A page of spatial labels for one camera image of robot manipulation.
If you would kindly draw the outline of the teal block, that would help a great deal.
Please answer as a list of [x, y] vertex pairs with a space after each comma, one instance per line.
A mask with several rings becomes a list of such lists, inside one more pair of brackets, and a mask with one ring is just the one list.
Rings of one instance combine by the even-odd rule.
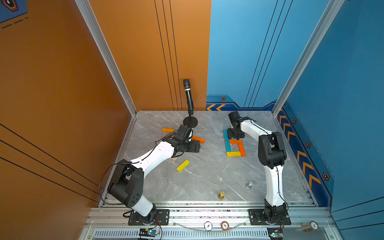
[[223, 136], [224, 136], [224, 141], [226, 144], [229, 144], [229, 138], [228, 138], [228, 131], [227, 130], [223, 130]]
[[229, 153], [232, 151], [231, 149], [231, 144], [229, 141], [225, 141], [225, 147], [226, 147], [226, 152]]

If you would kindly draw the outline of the orange block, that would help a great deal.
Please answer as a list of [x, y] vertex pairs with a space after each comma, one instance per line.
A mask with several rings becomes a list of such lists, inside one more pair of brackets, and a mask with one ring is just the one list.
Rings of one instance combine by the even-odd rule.
[[238, 144], [238, 147], [239, 147], [239, 151], [241, 153], [241, 156], [245, 157], [246, 156], [246, 152], [245, 152], [243, 144]]
[[197, 137], [197, 136], [193, 136], [192, 139], [195, 140], [195, 141], [199, 141], [201, 144], [204, 144], [204, 143], [205, 143], [205, 140], [204, 140], [204, 139], [199, 138], [199, 137]]
[[169, 129], [169, 128], [163, 128], [162, 129], [162, 132], [164, 132], [164, 133], [172, 133], [174, 131], [175, 131], [174, 129]]
[[242, 140], [229, 140], [230, 141], [230, 144], [233, 144], [233, 145], [242, 145], [243, 144], [243, 141]]

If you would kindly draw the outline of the yellow block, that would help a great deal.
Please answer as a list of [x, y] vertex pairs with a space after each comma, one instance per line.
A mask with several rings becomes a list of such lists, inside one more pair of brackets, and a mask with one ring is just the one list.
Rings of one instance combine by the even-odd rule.
[[227, 152], [227, 157], [241, 157], [242, 153], [240, 151], [237, 152]]

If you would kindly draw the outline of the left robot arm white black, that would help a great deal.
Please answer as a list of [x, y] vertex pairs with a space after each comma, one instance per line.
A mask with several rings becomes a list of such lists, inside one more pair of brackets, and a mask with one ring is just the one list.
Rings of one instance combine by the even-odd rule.
[[152, 150], [131, 161], [121, 160], [117, 163], [107, 191], [120, 203], [141, 216], [146, 223], [156, 217], [156, 206], [143, 194], [144, 179], [159, 164], [177, 153], [199, 153], [200, 141], [176, 140], [171, 137], [161, 141]]

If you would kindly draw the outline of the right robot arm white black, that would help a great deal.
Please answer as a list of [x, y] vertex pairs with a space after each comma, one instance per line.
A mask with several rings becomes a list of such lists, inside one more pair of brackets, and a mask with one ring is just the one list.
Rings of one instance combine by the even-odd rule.
[[283, 194], [283, 169], [287, 152], [280, 132], [267, 130], [249, 117], [240, 117], [231, 112], [232, 127], [227, 129], [229, 139], [240, 140], [246, 134], [258, 141], [258, 159], [266, 173], [267, 193], [265, 198], [264, 221], [269, 224], [281, 222], [288, 215], [288, 203]]

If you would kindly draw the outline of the yellow block diagonal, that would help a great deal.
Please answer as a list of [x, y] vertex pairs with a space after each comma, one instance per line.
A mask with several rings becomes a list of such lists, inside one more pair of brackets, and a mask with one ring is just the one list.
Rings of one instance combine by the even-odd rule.
[[190, 164], [189, 160], [183, 161], [177, 168], [176, 170], [180, 173], [182, 170], [184, 170], [188, 165]]

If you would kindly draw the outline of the black microphone on stand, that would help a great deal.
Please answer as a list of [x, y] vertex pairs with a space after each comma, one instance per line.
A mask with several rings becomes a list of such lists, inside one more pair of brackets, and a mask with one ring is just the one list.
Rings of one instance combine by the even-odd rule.
[[195, 117], [193, 117], [194, 103], [192, 100], [190, 80], [184, 79], [183, 83], [184, 83], [184, 88], [186, 91], [188, 114], [189, 114], [189, 116], [184, 119], [183, 124], [190, 127], [190, 128], [195, 128], [198, 125], [198, 120]]

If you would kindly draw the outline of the silver cylinder weight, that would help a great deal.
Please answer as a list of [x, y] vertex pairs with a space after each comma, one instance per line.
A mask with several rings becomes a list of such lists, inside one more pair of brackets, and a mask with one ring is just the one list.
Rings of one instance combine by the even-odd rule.
[[246, 189], [250, 190], [252, 188], [253, 184], [254, 184], [253, 182], [247, 183], [246, 184]]

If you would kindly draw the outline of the brass cylinder weight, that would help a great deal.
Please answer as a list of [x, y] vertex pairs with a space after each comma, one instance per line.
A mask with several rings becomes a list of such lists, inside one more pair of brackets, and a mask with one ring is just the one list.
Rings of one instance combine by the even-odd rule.
[[223, 199], [224, 199], [224, 196], [225, 196], [225, 192], [224, 192], [224, 191], [221, 191], [221, 192], [218, 194], [218, 198], [219, 198], [219, 200], [223, 200]]

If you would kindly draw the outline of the white round disc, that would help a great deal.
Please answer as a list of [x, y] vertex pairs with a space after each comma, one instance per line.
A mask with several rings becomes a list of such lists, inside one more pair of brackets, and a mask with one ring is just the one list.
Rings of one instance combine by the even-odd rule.
[[211, 231], [213, 229], [213, 225], [211, 222], [207, 221], [204, 223], [204, 228], [206, 231]]

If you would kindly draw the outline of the copper round disc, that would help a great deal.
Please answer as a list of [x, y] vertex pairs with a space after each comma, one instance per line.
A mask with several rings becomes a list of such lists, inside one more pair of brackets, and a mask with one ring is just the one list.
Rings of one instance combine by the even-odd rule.
[[223, 221], [223, 222], [221, 222], [221, 229], [222, 229], [223, 231], [228, 231], [228, 230], [230, 229], [230, 225], [229, 225], [229, 223], [228, 223], [227, 221]]

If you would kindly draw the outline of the left green circuit board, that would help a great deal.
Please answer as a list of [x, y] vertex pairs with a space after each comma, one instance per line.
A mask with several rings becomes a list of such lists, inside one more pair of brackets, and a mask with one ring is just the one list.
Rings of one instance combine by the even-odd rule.
[[157, 229], [140, 229], [139, 230], [139, 238], [155, 238], [159, 235], [159, 231]]

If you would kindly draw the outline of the green circuit board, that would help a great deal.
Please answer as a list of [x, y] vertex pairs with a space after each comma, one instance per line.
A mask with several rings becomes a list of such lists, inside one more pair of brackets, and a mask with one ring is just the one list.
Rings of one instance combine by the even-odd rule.
[[139, 238], [155, 238], [159, 235], [159, 231], [157, 229], [140, 229], [139, 230]]
[[267, 228], [268, 236], [271, 240], [282, 240], [284, 233], [281, 229], [278, 228]]

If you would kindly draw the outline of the right green circuit board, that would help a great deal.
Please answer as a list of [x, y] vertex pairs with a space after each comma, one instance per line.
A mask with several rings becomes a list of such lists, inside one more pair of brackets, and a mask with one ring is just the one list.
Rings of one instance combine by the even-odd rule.
[[284, 233], [281, 229], [278, 228], [267, 228], [268, 236], [271, 240], [282, 240]]

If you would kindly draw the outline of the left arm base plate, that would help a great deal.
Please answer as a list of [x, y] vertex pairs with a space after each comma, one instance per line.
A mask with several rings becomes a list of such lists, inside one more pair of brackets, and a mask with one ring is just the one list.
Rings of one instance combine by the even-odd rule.
[[156, 209], [151, 211], [146, 217], [140, 215], [138, 212], [133, 212], [128, 221], [129, 226], [154, 226], [160, 224], [167, 226], [170, 220], [169, 209]]

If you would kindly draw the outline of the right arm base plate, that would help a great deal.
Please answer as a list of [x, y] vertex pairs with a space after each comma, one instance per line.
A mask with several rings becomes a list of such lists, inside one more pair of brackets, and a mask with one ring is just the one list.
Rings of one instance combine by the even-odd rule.
[[280, 225], [281, 223], [289, 226], [292, 224], [287, 211], [276, 214], [266, 209], [248, 209], [248, 214], [252, 226]]

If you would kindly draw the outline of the aluminium front rail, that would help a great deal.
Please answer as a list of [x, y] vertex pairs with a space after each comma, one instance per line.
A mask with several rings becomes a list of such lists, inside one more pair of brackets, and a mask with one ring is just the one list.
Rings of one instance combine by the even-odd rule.
[[[256, 202], [189, 202], [189, 201], [168, 201], [155, 202], [157, 209], [168, 209], [168, 227], [183, 225], [197, 228], [198, 224], [209, 221], [215, 228], [220, 226], [222, 221], [227, 221], [230, 226], [239, 224], [241, 227], [250, 225], [248, 210], [263, 210], [263, 203]], [[92, 208], [86, 220], [86, 228], [119, 228], [128, 225], [129, 219], [123, 217], [128, 211], [122, 205]], [[288, 211], [292, 222], [290, 227], [300, 226], [302, 223], [315, 221], [320, 227], [335, 227], [336, 223], [327, 208], [316, 207], [310, 204], [293, 204]]]

